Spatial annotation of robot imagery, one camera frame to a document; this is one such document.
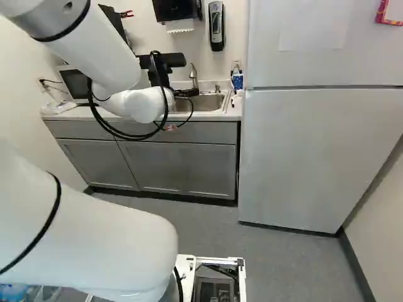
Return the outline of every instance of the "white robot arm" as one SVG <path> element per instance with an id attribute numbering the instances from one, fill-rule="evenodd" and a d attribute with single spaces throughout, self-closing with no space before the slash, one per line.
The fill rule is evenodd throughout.
<path id="1" fill-rule="evenodd" d="M 144 123 L 162 113 L 161 87 L 126 91 L 139 80 L 139 63 L 90 0 L 0 0 L 0 13 L 90 77 L 93 94 L 110 97 L 99 102 L 108 111 Z M 159 301 L 178 252 L 168 221 L 77 193 L 4 141 L 0 167 L 0 283 L 67 286 L 117 302 Z M 58 199 L 52 223 L 28 249 Z"/>
<path id="2" fill-rule="evenodd" d="M 93 80 L 104 109 L 141 123 L 163 114 L 160 87 L 127 91 L 140 79 L 140 65 L 116 29 L 91 0 L 0 0 L 0 14 Z M 165 88 L 167 103 L 173 94 Z"/>

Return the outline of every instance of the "paper on refrigerator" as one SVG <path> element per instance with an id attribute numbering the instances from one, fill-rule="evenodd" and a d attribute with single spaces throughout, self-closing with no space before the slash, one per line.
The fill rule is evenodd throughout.
<path id="1" fill-rule="evenodd" d="M 284 0 L 279 51 L 343 48 L 355 0 Z"/>

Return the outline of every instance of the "refrigerator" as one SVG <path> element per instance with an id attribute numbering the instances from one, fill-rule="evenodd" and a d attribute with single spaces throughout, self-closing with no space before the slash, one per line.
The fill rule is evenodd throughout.
<path id="1" fill-rule="evenodd" d="M 376 23 L 379 5 L 249 1 L 240 221 L 335 234 L 388 159 L 403 133 L 403 27 Z"/>

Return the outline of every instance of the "floor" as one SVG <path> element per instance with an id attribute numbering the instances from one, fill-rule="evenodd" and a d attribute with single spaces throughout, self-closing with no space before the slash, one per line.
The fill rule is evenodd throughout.
<path id="1" fill-rule="evenodd" d="M 178 231 L 181 254 L 244 257 L 248 302 L 364 301 L 335 238 L 240 225 L 237 208 L 94 196 L 167 218 Z"/>

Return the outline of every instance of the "white countertop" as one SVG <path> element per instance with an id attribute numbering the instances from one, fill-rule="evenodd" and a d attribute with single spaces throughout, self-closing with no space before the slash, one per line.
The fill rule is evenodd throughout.
<path id="1" fill-rule="evenodd" d="M 132 118 L 122 118 L 114 115 L 109 111 L 97 107 L 100 115 L 107 121 L 133 121 Z M 188 113 L 172 113 L 168 116 L 168 121 L 184 121 L 189 117 Z M 80 121 L 93 121 L 95 120 L 90 108 L 88 106 L 79 106 L 59 115 L 42 115 L 43 120 L 60 121 L 60 120 L 80 120 Z M 231 106 L 230 99 L 227 101 L 226 110 L 195 112 L 190 121 L 240 121 L 242 119 L 242 101 L 235 102 L 235 108 Z"/>

